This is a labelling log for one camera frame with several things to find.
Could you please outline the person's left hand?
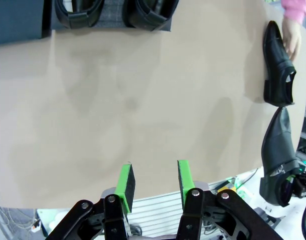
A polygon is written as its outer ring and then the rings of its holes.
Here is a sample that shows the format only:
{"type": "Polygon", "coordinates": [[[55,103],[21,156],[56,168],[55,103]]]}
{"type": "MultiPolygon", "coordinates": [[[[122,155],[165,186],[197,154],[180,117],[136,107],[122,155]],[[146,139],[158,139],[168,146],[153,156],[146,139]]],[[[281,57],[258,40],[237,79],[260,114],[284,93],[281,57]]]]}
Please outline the person's left hand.
{"type": "Polygon", "coordinates": [[[284,17],[282,20],[282,41],[289,59],[294,61],[301,48],[301,25],[284,17]]]}

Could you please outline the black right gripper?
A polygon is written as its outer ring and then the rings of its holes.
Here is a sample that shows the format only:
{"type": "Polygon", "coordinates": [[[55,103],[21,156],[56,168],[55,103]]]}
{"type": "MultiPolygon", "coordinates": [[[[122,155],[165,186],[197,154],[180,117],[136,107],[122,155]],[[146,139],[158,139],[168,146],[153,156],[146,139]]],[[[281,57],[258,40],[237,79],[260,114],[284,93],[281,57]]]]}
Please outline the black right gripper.
{"type": "MultiPolygon", "coordinates": [[[[284,164],[280,165],[277,169],[270,173],[270,177],[277,177],[286,173],[284,164]]],[[[300,172],[295,176],[292,174],[286,179],[288,185],[292,185],[292,194],[297,198],[306,197],[306,172],[300,172]]]]}

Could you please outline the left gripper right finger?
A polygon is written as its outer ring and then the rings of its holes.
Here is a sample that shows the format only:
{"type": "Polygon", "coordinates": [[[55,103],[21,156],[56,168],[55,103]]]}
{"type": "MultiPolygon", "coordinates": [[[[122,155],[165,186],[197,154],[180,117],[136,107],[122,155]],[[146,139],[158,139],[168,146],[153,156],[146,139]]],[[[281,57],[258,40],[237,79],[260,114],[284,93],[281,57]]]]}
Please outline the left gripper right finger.
{"type": "Polygon", "coordinates": [[[235,191],[213,194],[195,185],[189,162],[177,162],[182,216],[176,238],[198,240],[203,222],[210,222],[232,240],[279,240],[275,232],[235,191]]]}

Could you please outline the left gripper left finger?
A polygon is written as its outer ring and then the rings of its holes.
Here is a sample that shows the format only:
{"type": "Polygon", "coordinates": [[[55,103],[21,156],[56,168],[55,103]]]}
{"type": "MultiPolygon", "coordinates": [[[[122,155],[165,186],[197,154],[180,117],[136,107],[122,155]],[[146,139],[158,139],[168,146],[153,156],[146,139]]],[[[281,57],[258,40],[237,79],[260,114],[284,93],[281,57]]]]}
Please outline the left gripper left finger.
{"type": "Polygon", "coordinates": [[[48,240],[126,240],[129,236],[127,214],[131,213],[136,181],[131,164],[122,166],[116,187],[105,190],[97,203],[78,201],[48,240]]]}

